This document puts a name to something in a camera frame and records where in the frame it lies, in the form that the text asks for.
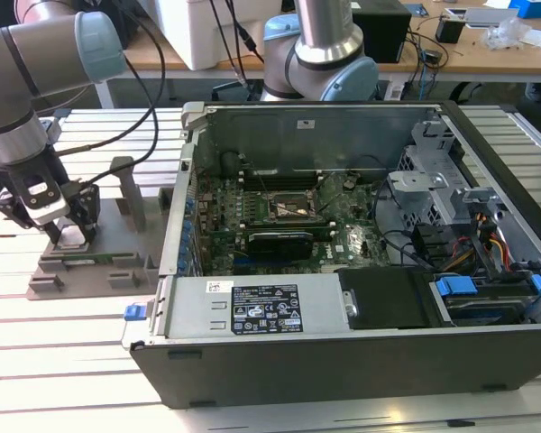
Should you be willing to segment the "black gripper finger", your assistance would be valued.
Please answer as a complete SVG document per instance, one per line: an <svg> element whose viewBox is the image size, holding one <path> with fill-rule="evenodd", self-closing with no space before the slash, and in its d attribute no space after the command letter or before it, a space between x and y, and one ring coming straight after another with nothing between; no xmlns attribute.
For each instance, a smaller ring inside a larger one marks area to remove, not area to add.
<svg viewBox="0 0 541 433"><path fill-rule="evenodd" d="M37 224L30 218L22 201L10 193L0 194L0 212L21 228L36 228L43 232L53 244L56 244L60 239L61 231L54 222Z"/></svg>
<svg viewBox="0 0 541 433"><path fill-rule="evenodd" d="M93 241L100 214L99 187L96 184L71 184L69 206L69 219L78 227L86 242Z"/></svg>

